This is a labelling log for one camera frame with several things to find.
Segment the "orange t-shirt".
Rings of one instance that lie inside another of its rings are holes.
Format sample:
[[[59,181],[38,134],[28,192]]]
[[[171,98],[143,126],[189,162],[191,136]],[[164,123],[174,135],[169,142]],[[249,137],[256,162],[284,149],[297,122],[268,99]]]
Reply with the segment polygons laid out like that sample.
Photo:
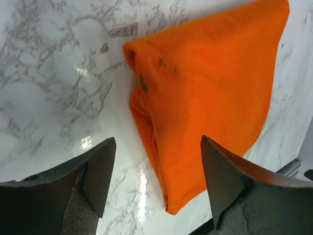
[[[257,0],[123,45],[138,84],[130,110],[177,214],[206,190],[202,136],[243,156],[268,116],[286,0]]]

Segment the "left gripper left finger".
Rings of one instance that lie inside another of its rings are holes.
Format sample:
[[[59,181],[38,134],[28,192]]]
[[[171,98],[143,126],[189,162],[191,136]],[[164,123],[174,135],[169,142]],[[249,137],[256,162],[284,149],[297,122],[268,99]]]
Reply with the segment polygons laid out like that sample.
[[[108,138],[87,152],[17,182],[0,185],[3,235],[94,235],[116,152]]]

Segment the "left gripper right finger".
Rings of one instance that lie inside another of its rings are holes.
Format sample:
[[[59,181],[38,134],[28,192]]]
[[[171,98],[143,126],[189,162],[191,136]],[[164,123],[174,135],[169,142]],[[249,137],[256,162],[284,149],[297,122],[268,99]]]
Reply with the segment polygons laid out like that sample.
[[[207,136],[201,158],[216,234],[312,234],[311,182],[262,168]]]

